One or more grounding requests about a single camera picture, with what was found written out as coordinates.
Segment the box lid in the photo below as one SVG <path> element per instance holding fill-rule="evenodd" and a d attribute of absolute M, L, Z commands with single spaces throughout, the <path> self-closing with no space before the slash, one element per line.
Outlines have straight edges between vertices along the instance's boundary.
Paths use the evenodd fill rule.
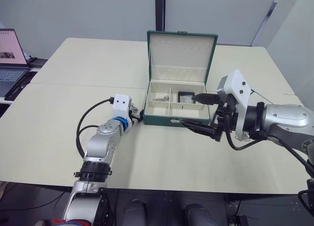
<path fill-rule="evenodd" d="M 148 31 L 149 79 L 206 84 L 218 35 Z"/>

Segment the laptop keyboard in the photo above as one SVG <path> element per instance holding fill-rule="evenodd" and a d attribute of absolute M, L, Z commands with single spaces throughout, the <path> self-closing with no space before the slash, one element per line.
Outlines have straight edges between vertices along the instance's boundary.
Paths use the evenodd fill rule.
<path fill-rule="evenodd" d="M 16 81 L 24 71 L 19 70 L 0 70 L 0 82 L 14 82 Z"/>

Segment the laptop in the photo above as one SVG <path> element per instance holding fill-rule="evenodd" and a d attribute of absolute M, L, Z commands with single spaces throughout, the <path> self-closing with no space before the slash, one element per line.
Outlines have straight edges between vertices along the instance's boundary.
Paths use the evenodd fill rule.
<path fill-rule="evenodd" d="M 29 71 L 14 29 L 0 29 L 0 97 Z"/>

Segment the laptop screen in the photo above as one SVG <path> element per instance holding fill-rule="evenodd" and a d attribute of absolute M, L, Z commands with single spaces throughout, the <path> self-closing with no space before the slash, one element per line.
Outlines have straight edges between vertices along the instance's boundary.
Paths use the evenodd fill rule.
<path fill-rule="evenodd" d="M 0 29 L 0 64 L 26 64 L 20 43 L 13 29 Z"/>

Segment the green jewelry box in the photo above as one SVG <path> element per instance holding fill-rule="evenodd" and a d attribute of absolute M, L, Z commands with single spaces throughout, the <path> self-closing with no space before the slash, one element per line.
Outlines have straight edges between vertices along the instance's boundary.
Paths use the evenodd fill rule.
<path fill-rule="evenodd" d="M 217 38 L 216 34 L 147 32 L 150 82 L 144 124 L 182 126 L 182 119 L 210 122 L 208 105 L 178 102 L 178 93 L 206 93 Z M 168 100 L 156 100 L 165 96 Z"/>

